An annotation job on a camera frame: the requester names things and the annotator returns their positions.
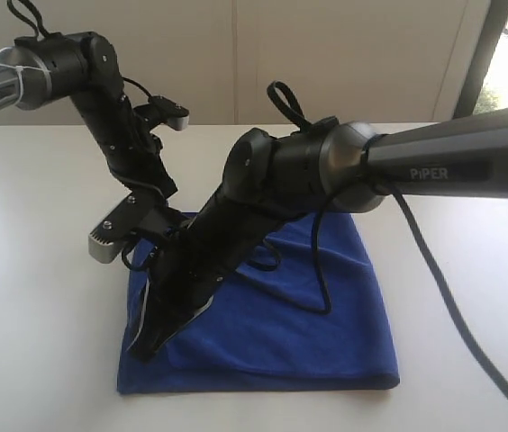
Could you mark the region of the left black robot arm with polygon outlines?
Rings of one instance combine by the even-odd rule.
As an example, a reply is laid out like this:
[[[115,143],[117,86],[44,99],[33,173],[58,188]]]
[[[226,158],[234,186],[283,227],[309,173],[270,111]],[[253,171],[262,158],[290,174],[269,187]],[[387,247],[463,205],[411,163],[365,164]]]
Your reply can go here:
[[[177,191],[161,158],[153,129],[175,131],[188,124],[189,111],[164,96],[148,94],[132,106],[124,92],[113,45],[88,31],[43,40],[20,37],[0,50],[0,110],[14,105],[37,110],[69,98],[104,154],[110,173],[131,190],[142,188],[166,201]]]

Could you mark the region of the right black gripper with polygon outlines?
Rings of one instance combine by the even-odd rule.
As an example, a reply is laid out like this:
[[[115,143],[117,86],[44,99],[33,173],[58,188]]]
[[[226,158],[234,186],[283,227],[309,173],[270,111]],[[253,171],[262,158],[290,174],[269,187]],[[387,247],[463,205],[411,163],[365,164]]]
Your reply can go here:
[[[236,269],[230,224],[181,224],[152,261],[127,352],[148,363],[167,342],[204,313]]]

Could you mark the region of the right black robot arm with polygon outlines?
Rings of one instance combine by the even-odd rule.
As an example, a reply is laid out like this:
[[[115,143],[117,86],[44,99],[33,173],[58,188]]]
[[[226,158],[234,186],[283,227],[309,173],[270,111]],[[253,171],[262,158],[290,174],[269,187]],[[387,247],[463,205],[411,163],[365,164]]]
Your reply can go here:
[[[128,345],[150,360],[271,232],[309,213],[360,213],[389,194],[508,198],[508,109],[392,134],[333,118],[233,145],[202,209],[167,232]]]

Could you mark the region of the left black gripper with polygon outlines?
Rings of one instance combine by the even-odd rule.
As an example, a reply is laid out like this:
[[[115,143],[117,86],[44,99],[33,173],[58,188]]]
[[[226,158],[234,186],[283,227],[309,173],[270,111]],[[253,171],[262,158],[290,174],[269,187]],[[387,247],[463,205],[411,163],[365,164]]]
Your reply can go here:
[[[129,189],[153,191],[162,200],[177,192],[177,185],[160,157],[160,138],[148,130],[111,130],[104,135],[104,157],[114,178]]]

